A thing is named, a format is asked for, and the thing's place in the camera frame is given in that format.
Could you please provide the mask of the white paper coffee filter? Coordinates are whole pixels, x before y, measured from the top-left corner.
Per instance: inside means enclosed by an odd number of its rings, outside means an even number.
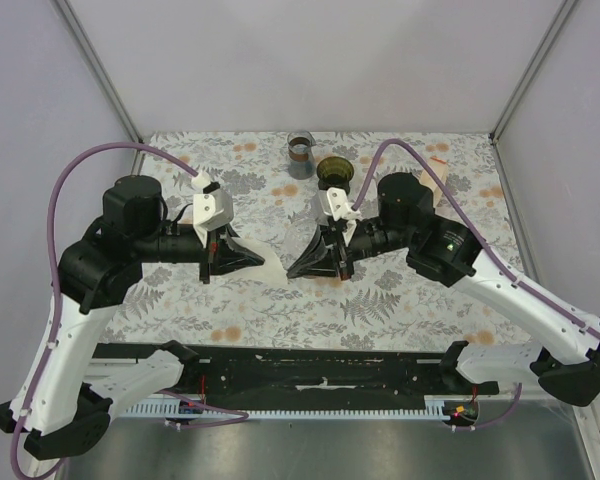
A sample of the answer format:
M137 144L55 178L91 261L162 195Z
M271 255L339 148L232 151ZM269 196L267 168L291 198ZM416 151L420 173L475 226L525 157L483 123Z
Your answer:
M255 239L236 238L237 244L245 247L264 259L259 266L247 267L226 275L227 279L255 281L271 287L282 288L288 285L286 270L274 249L267 243Z

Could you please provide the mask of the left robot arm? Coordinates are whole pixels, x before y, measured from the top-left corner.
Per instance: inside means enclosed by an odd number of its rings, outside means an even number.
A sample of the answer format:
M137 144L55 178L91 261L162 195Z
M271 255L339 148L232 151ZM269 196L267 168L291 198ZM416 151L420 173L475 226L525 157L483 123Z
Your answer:
M25 450L38 460L79 456L96 445L114 419L162 390L186 393L199 384L199 356L172 340L117 374L84 379L99 338L143 277L146 263L192 263L200 279L264 264L243 247L229 224L205 241L194 228L166 218L158 180L126 176L103 195L103 213L58 260L51 318L37 353L47 361L21 392L0 404L0 429L25 431Z

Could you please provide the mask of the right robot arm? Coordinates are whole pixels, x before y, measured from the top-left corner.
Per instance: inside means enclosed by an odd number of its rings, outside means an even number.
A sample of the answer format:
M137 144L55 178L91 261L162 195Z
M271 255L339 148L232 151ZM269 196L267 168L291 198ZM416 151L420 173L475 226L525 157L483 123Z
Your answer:
M480 346L454 342L438 368L447 392L517 383L540 387L578 407L600 394L600 317L548 292L480 242L467 226L435 213L432 191L410 173L377 187L378 216L363 219L344 190L319 191L317 227L289 267L290 279L348 280L357 261L404 249L418 275L471 296L523 328L529 344Z

